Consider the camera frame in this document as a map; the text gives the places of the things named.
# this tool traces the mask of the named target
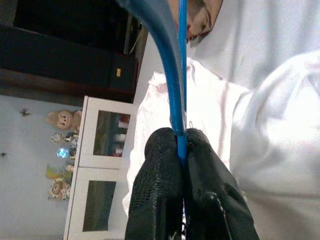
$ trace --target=yellow label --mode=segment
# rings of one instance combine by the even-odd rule
[[[120,78],[120,76],[121,76],[121,68],[117,68],[117,69],[116,69],[116,76],[117,76],[118,78]]]

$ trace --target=white cabinet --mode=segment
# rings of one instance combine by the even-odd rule
[[[124,239],[129,163],[136,118],[133,104],[85,97],[82,109],[65,240]]]

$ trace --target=insect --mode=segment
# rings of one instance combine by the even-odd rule
[[[28,115],[31,115],[29,111],[29,108],[23,108],[21,111],[20,111],[20,114],[22,115],[22,117],[25,117],[25,116],[28,116]]]

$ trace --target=blue wire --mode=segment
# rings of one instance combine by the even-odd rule
[[[181,69],[183,81],[184,111],[187,111],[187,10],[188,1],[179,0],[179,25],[178,42],[181,56]],[[182,166],[186,166],[187,161],[187,134],[177,137],[178,156]]]
[[[183,19],[179,23],[181,47],[169,4],[166,0],[116,0],[148,27],[161,56],[170,102],[172,129],[177,136],[177,151],[181,164],[186,165],[186,38],[187,1],[183,0]]]
[[[184,110],[187,111],[187,10],[188,1],[179,0],[178,41],[181,55],[181,68],[184,93]]]

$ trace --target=stuffed toy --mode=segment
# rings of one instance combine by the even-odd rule
[[[61,130],[71,129],[74,133],[79,133],[82,111],[71,112],[69,110],[53,111],[48,114],[46,122]]]
[[[65,200],[70,197],[70,184],[64,178],[54,179],[48,193],[54,199]]]

